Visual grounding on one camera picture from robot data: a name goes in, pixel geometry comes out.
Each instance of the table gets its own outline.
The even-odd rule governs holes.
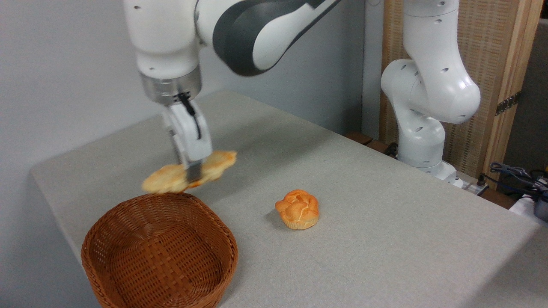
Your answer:
[[[232,92],[198,101],[214,148],[238,151],[188,192],[239,247],[220,307],[547,307],[548,229],[305,120]],[[31,173],[75,257],[89,228],[175,154],[160,116]],[[316,226],[274,203],[304,189]]]

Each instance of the wicker basket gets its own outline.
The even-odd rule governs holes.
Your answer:
[[[216,307],[237,261],[232,232],[186,193],[122,202],[82,244],[82,265],[103,307]]]

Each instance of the black cable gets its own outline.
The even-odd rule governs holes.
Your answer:
[[[513,187],[513,186],[509,186],[507,184],[504,184],[501,181],[498,181],[498,180],[495,180],[495,179],[491,178],[489,175],[487,175],[485,173],[481,173],[481,175],[485,176],[485,178],[487,178],[488,180],[493,181],[493,182],[497,183],[498,185],[501,185],[501,186],[503,186],[503,187],[505,187],[509,190],[513,190],[513,191],[522,193],[524,195],[530,195],[530,196],[538,197],[538,198],[542,199],[544,202],[548,202],[548,197],[544,196],[542,193],[538,193],[538,192],[535,192],[535,191],[532,191],[532,190],[519,189],[519,188],[516,188],[516,187]]]

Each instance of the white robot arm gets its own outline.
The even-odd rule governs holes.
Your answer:
[[[273,67],[286,50],[340,0],[124,0],[147,96],[166,107],[168,126],[189,181],[212,152],[193,99],[202,87],[201,45],[211,45],[235,73]]]
[[[460,124],[480,106],[457,45],[458,8],[458,0],[405,0],[403,44],[412,60],[390,63],[381,78],[398,122],[398,159],[457,186],[455,169],[442,161],[440,121]]]

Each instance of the pastry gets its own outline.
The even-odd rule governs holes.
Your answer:
[[[202,177],[188,182],[183,165],[170,164],[151,174],[141,188],[150,193],[181,192],[200,186],[206,182],[218,180],[222,173],[236,162],[234,151],[213,151],[202,163]]]
[[[290,229],[304,230],[318,222],[318,200],[308,192],[296,189],[290,191],[281,201],[276,202],[276,210]]]

